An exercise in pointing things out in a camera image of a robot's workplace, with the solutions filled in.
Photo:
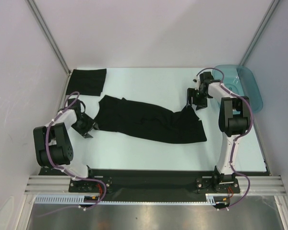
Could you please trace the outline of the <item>left aluminium corner post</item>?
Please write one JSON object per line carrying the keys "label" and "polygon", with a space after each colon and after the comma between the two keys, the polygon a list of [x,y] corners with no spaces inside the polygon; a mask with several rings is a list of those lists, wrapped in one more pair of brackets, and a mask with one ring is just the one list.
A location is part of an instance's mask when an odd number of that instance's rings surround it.
{"label": "left aluminium corner post", "polygon": [[25,0],[26,4],[28,5],[32,15],[34,16],[38,26],[40,27],[41,32],[45,36],[50,48],[52,49],[53,53],[55,54],[55,57],[59,61],[61,67],[63,68],[64,72],[69,75],[70,69],[67,65],[67,62],[65,61],[59,46],[57,42],[55,41],[55,38],[52,35],[52,32],[50,31],[40,9],[38,8],[38,5],[36,4],[35,0]]}

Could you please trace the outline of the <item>aluminium corner post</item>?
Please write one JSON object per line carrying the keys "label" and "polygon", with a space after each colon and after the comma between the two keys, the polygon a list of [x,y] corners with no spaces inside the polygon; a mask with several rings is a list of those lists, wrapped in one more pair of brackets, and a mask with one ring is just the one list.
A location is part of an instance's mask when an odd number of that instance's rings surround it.
{"label": "aluminium corner post", "polygon": [[64,72],[69,75],[70,69],[67,65],[67,62],[65,61],[59,46],[57,42],[55,41],[55,38],[52,35],[52,32],[50,31],[40,9],[38,8],[38,5],[36,4],[35,0],[25,0],[26,4],[28,5],[32,15],[34,16],[38,26],[40,27],[41,32],[45,36],[50,48],[52,49],[53,53],[55,54],[55,57],[59,61],[61,67],[63,68]]}
{"label": "aluminium corner post", "polygon": [[252,37],[250,44],[248,45],[245,53],[243,54],[243,56],[239,62],[239,65],[244,66],[247,63],[248,59],[250,58],[252,52],[254,51],[257,43],[259,42],[260,38],[262,37],[266,27],[268,26],[270,20],[274,16],[274,13],[277,11],[281,2],[282,2],[282,0],[271,1],[271,4],[269,5],[266,13],[264,14],[264,17],[261,20],[254,36]]}

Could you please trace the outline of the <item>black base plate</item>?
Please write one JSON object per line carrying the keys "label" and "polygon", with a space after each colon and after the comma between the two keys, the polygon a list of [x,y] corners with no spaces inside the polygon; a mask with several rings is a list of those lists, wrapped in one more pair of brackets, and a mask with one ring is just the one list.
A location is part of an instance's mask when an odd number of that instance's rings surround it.
{"label": "black base plate", "polygon": [[31,187],[42,194],[96,194],[108,202],[204,202],[206,194],[238,195],[243,177],[224,184],[212,171],[102,170],[90,169],[93,181],[74,181],[63,173],[42,168]]}

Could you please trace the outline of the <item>teal transparent plastic bin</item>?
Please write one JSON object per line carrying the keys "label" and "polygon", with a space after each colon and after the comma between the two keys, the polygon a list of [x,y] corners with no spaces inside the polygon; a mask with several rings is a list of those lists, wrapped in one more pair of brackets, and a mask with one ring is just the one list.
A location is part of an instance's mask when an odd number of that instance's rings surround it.
{"label": "teal transparent plastic bin", "polygon": [[[255,77],[250,69],[240,65],[218,65],[215,67],[224,73],[223,83],[234,94],[250,99],[252,112],[258,113],[263,108],[263,101]],[[222,73],[212,69],[215,80],[222,80]]]}

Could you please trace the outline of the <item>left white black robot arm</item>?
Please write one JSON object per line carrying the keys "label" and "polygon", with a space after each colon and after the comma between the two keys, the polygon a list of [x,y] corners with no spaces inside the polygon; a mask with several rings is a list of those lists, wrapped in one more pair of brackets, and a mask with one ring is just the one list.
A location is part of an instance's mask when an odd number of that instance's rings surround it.
{"label": "left white black robot arm", "polygon": [[56,169],[79,181],[86,192],[96,187],[91,168],[74,158],[74,151],[68,130],[72,128],[83,138],[92,138],[89,134],[98,130],[98,124],[85,113],[86,106],[79,99],[68,99],[67,107],[58,111],[50,123],[33,130],[36,160],[39,166]]}

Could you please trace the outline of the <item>folded black t shirt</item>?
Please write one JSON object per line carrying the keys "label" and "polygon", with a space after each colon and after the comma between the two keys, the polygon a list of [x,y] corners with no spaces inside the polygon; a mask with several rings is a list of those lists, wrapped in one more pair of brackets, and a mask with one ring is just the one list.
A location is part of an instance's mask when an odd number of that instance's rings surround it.
{"label": "folded black t shirt", "polygon": [[80,95],[100,96],[105,84],[107,69],[74,69],[66,90],[66,95],[79,92]]}

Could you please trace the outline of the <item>black t shirt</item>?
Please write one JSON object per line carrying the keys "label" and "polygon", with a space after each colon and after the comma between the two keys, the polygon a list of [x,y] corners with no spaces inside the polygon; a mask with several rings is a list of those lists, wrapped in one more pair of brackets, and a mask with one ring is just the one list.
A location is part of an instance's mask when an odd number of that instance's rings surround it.
{"label": "black t shirt", "polygon": [[164,107],[104,96],[95,117],[99,130],[169,144],[206,142],[204,126],[187,105],[173,112]]}
{"label": "black t shirt", "polygon": [[79,92],[80,95],[100,96],[105,84],[107,69],[74,69],[66,90],[66,95]]}

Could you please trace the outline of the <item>right aluminium corner post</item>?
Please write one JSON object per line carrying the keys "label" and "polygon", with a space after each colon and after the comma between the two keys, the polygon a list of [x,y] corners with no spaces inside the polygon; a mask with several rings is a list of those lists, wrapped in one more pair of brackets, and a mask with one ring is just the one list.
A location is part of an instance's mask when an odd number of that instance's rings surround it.
{"label": "right aluminium corner post", "polygon": [[262,37],[266,27],[268,26],[270,20],[274,16],[274,13],[277,11],[281,2],[282,2],[282,0],[271,1],[271,4],[269,5],[266,13],[264,14],[264,17],[261,20],[254,36],[252,37],[250,44],[248,45],[245,53],[243,54],[243,56],[239,62],[239,65],[244,66],[247,63],[248,59],[250,58],[252,52],[254,51],[257,43],[259,42],[260,38]]}

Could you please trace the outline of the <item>aluminium frame rail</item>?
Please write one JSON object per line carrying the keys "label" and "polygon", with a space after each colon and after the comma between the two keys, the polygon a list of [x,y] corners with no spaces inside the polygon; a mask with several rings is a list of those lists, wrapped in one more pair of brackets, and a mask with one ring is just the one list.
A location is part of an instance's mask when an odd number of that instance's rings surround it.
{"label": "aluminium frame rail", "polygon": [[[279,176],[251,176],[249,196],[285,196],[286,190]],[[32,175],[29,177],[24,194],[67,195],[70,177],[60,175]]]}

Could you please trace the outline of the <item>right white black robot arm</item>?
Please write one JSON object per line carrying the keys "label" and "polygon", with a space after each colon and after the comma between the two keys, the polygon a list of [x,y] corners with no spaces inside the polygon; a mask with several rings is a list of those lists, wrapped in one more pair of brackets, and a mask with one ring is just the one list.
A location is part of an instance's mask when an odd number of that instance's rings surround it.
{"label": "right white black robot arm", "polygon": [[235,162],[240,140],[252,129],[252,109],[247,96],[240,96],[228,89],[223,79],[214,79],[211,71],[205,68],[197,73],[194,88],[187,90],[187,105],[195,105],[197,110],[208,106],[208,99],[215,99],[219,105],[218,126],[222,132],[222,146],[219,160],[212,177],[197,179],[199,190],[225,193],[238,188]]}

